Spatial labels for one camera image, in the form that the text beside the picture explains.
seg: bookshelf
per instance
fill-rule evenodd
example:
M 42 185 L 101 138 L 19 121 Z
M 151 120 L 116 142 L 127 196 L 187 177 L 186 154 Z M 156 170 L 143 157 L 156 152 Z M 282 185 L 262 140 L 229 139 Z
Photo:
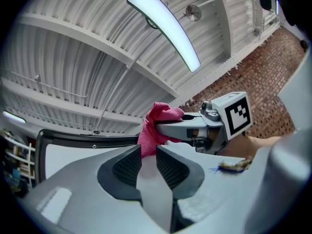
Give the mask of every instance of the bookshelf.
M 10 134 L 3 136 L 10 144 L 5 154 L 19 161 L 20 175 L 28 180 L 29 190 L 33 188 L 32 179 L 35 179 L 35 148 L 31 143 L 26 146 L 14 139 Z

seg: ceiling light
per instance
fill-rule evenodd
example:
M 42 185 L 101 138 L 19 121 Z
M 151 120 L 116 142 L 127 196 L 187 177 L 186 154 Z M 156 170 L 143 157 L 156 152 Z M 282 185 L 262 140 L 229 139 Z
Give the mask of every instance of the ceiling light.
M 276 0 L 276 14 L 278 15 L 278 0 Z
M 200 67 L 200 61 L 188 36 L 161 0 L 127 0 L 127 2 L 163 33 L 191 72 Z
M 25 121 L 23 118 L 20 118 L 20 117 L 18 117 L 18 116 L 15 116 L 15 115 L 13 115 L 13 114 L 7 112 L 7 111 L 4 111 L 4 112 L 3 112 L 3 115 L 6 116 L 6 117 L 8 117 L 8 118 L 10 118 L 10 119 L 12 119 L 12 120 L 18 121 L 18 122 L 20 122 L 20 123 L 26 123 L 26 121 Z

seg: pink cloth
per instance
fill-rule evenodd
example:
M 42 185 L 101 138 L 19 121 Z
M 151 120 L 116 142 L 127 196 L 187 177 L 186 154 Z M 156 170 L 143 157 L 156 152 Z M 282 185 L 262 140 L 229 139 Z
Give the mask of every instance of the pink cloth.
M 163 120 L 182 120 L 184 112 L 180 108 L 170 108 L 167 103 L 155 102 L 151 111 L 147 114 L 143 122 L 142 132 L 138 137 L 137 143 L 141 145 L 142 158 L 156 154 L 156 146 L 164 145 L 166 141 L 181 142 L 179 139 L 161 135 L 155 129 L 156 121 Z

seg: red brick pavement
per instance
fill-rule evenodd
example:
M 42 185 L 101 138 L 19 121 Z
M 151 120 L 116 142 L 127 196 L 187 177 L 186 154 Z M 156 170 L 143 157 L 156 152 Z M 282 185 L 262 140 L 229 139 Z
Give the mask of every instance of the red brick pavement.
M 181 108 L 185 112 L 197 112 L 205 100 L 246 91 L 253 114 L 248 135 L 267 138 L 291 133 L 293 122 L 277 95 L 303 57 L 299 39 L 284 28 L 278 29 L 264 45 L 248 55 L 238 69 L 233 68 L 229 75 L 225 74 Z

